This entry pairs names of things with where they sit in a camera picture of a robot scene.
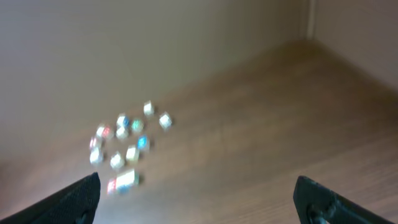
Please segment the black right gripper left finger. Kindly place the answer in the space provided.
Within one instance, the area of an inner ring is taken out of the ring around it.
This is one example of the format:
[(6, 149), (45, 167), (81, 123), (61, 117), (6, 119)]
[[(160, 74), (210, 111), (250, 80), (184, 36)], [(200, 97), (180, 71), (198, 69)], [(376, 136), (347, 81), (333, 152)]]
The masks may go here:
[(101, 182), (94, 172), (1, 220), (1, 224), (92, 224)]

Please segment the violin picture white block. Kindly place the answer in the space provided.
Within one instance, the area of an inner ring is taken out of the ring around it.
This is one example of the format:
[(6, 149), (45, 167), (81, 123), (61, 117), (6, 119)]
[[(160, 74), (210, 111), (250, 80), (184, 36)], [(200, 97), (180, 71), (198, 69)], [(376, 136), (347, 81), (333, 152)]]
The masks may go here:
[(126, 151), (126, 161), (128, 163), (137, 162), (139, 160), (140, 150), (135, 145), (130, 145)]

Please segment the white red sided block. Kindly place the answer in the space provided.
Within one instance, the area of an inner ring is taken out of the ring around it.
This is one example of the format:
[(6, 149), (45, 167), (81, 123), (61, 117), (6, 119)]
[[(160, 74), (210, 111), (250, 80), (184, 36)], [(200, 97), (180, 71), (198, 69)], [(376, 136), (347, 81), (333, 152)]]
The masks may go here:
[(100, 148), (94, 148), (90, 152), (90, 164), (97, 165), (103, 162), (103, 152)]

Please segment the number four yellow block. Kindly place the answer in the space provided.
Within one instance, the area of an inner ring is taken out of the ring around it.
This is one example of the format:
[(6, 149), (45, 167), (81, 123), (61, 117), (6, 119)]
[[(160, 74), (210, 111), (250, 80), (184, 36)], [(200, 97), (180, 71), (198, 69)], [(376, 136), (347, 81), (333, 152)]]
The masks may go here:
[(124, 174), (116, 178), (116, 191), (121, 192), (130, 186), (131, 179), (129, 175)]

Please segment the letter K white block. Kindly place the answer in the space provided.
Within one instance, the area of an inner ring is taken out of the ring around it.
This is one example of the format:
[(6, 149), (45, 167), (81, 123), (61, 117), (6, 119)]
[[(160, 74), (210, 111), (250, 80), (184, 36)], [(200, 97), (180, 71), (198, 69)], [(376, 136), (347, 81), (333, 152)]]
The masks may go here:
[(124, 174), (124, 184), (128, 186), (138, 185), (139, 184), (139, 173), (134, 169)]

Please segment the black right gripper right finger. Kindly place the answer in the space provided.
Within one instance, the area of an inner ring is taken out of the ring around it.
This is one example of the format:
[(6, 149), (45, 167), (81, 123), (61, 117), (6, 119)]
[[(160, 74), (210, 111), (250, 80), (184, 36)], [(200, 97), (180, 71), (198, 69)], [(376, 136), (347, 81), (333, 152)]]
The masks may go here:
[(303, 175), (298, 176), (293, 199), (301, 223), (393, 224)]

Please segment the red letter A block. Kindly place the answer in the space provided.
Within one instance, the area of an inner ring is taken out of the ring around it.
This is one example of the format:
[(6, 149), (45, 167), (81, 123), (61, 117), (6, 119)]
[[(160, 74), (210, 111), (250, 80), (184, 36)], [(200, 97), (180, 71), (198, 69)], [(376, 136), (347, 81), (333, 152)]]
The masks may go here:
[(110, 179), (107, 184), (107, 194), (111, 195), (116, 192), (116, 179)]

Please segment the soccer ball picture block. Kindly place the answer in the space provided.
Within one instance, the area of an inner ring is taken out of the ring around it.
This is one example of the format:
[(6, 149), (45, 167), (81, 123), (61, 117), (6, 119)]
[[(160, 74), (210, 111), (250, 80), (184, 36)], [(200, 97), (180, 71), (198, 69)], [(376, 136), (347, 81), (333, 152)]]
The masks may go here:
[(110, 166), (113, 170), (119, 170), (125, 165), (124, 158), (122, 157), (120, 152), (116, 152), (110, 158)]

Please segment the blue letter X block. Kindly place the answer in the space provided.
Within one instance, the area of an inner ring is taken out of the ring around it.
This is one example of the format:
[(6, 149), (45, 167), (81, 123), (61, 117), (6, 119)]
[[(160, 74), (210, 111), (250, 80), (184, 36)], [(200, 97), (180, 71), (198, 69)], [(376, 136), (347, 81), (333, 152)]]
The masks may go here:
[(150, 149), (150, 139), (146, 135), (139, 136), (136, 146), (140, 151), (148, 151)]

